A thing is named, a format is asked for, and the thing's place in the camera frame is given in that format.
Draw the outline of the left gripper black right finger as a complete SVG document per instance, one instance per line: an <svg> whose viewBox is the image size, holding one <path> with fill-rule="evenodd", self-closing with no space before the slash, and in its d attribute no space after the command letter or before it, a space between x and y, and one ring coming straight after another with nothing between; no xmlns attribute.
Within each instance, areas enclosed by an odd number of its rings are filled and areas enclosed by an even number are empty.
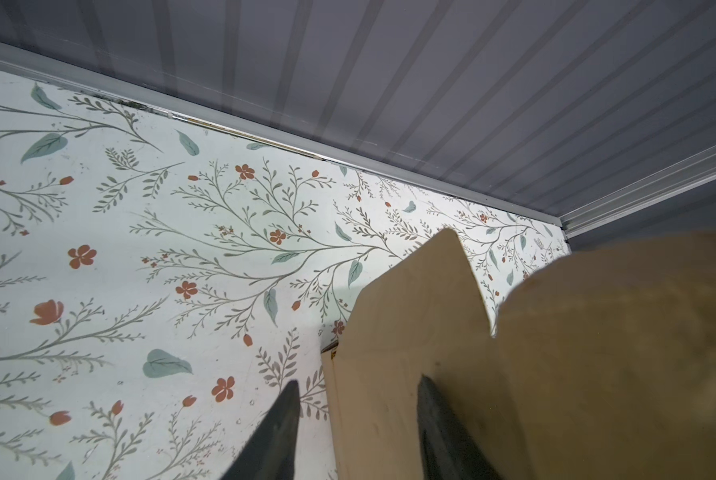
<svg viewBox="0 0 716 480"><path fill-rule="evenodd" d="M424 479L500 479L434 381L426 375L417 387L417 423Z"/></svg>

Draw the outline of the brown cardboard box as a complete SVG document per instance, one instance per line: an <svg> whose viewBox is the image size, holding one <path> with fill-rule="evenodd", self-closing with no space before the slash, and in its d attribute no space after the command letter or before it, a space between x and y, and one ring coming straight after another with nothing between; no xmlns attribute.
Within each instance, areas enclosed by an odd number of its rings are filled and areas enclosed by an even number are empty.
<svg viewBox="0 0 716 480"><path fill-rule="evenodd" d="M449 478L433 384L499 479L716 479L716 232L530 275L495 316L452 230L366 285L324 352L342 479Z"/></svg>

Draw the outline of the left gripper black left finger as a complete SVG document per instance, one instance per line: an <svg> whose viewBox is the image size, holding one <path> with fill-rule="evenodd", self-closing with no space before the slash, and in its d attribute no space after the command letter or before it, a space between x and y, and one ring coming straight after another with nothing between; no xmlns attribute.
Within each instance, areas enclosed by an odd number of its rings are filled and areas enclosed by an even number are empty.
<svg viewBox="0 0 716 480"><path fill-rule="evenodd" d="M300 409L299 382L292 380L221 479L293 479Z"/></svg>

